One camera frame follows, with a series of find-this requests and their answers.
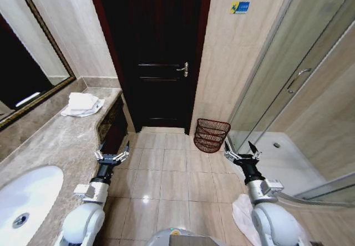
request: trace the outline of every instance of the gold mirror frame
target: gold mirror frame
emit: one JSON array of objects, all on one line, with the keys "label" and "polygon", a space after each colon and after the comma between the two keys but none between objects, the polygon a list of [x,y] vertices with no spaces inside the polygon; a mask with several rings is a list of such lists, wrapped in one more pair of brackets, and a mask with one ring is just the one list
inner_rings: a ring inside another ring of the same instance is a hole
[{"label": "gold mirror frame", "polygon": [[70,84],[72,81],[74,81],[75,75],[73,71],[71,70],[67,60],[65,59],[62,51],[59,49],[57,42],[54,40],[52,34],[50,33],[47,25],[45,24],[42,16],[39,14],[36,6],[34,5],[32,0],[25,0],[27,6],[33,13],[35,19],[37,20],[39,26],[43,30],[45,36],[48,38],[50,44],[52,45],[54,51],[56,52],[57,56],[59,57],[60,61],[62,62],[63,66],[67,70],[69,77],[62,81],[61,83],[57,84],[55,87],[52,89],[48,90],[44,94],[42,94],[40,97],[34,99],[24,107],[20,108],[19,110],[15,111],[14,113],[10,114],[9,116],[5,117],[3,120],[0,121],[0,131],[5,129],[7,126],[10,124],[14,123],[17,119],[19,119],[21,116],[24,114],[28,113],[32,109],[34,109],[36,106],[47,100],[49,97],[54,95],[56,92],[58,92],[60,89],[64,88],[68,84]]}]

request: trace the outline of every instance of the vanity counter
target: vanity counter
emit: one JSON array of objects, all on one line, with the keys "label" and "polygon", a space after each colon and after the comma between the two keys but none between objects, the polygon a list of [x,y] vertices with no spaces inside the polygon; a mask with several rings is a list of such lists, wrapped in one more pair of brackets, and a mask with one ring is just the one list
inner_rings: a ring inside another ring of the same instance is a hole
[{"label": "vanity counter", "polygon": [[28,245],[54,245],[65,216],[82,203],[73,194],[76,185],[89,183],[98,167],[93,154],[100,144],[97,128],[121,95],[121,89],[87,88],[84,93],[105,99],[103,107],[96,114],[63,117],[60,112],[57,113],[0,163],[0,188],[41,166],[58,166],[64,173],[62,189]]}]

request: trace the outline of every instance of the sign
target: sign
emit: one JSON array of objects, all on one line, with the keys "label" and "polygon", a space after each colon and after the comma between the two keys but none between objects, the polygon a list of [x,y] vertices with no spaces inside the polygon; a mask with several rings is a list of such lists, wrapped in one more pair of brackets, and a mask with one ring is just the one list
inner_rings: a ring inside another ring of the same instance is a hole
[{"label": "sign", "polygon": [[249,9],[249,1],[234,1],[231,7],[231,14],[243,14]]}]

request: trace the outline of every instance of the towel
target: towel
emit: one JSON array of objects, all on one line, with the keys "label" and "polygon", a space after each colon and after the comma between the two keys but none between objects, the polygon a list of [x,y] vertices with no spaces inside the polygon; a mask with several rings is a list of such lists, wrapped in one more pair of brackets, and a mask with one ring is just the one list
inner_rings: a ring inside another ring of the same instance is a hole
[{"label": "towel", "polygon": [[99,99],[92,94],[70,93],[68,106],[60,114],[86,117],[98,112],[104,103],[105,99]]},{"label": "towel", "polygon": [[[261,246],[260,237],[256,231],[253,221],[251,219],[251,211],[253,206],[250,202],[249,196],[246,194],[240,194],[238,199],[232,204],[232,216],[235,224],[240,231],[247,237],[253,246]],[[297,222],[300,229],[300,239],[304,246],[310,246],[307,233],[302,226]]]}]

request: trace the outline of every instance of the shower door handle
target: shower door handle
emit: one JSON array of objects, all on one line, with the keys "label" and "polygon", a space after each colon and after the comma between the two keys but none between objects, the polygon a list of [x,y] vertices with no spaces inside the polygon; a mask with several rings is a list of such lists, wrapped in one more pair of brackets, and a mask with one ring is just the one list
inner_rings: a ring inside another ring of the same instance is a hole
[{"label": "shower door handle", "polygon": [[287,91],[288,91],[290,94],[293,94],[295,91],[291,90],[292,85],[295,83],[295,81],[298,79],[298,77],[300,77],[303,73],[309,73],[311,70],[312,70],[311,68],[301,70],[301,71],[297,74],[297,76],[294,77],[293,80],[290,82],[290,84],[289,84],[288,87],[287,87]]}]

